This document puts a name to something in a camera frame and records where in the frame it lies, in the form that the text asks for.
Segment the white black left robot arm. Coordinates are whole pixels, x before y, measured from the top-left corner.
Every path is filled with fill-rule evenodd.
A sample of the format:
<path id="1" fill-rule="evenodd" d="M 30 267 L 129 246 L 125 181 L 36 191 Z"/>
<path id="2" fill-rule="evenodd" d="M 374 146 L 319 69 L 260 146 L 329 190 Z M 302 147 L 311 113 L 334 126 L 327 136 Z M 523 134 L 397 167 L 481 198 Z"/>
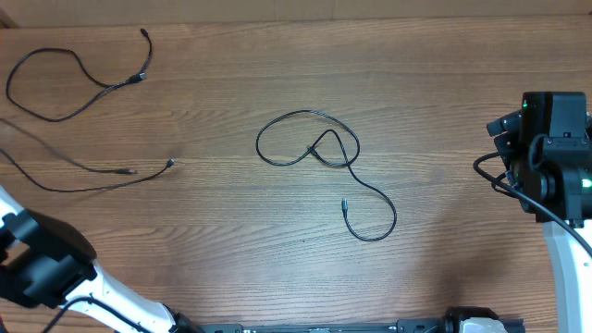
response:
<path id="1" fill-rule="evenodd" d="M 85 237 L 70 224 L 26 209 L 1 191 L 1 298 L 87 315 L 116 332 L 199 332 L 193 322 L 143 298 L 106 273 Z"/>

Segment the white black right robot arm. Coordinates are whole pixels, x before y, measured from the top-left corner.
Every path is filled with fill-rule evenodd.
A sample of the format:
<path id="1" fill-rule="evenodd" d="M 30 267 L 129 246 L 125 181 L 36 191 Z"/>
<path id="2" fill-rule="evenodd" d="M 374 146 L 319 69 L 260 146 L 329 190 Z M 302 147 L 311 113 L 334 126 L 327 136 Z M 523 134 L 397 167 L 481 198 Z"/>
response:
<path id="1" fill-rule="evenodd" d="M 554 277 L 561 332 L 591 329 L 591 116 L 582 92 L 526 92 L 520 110 L 488 134 L 541 224 Z"/>

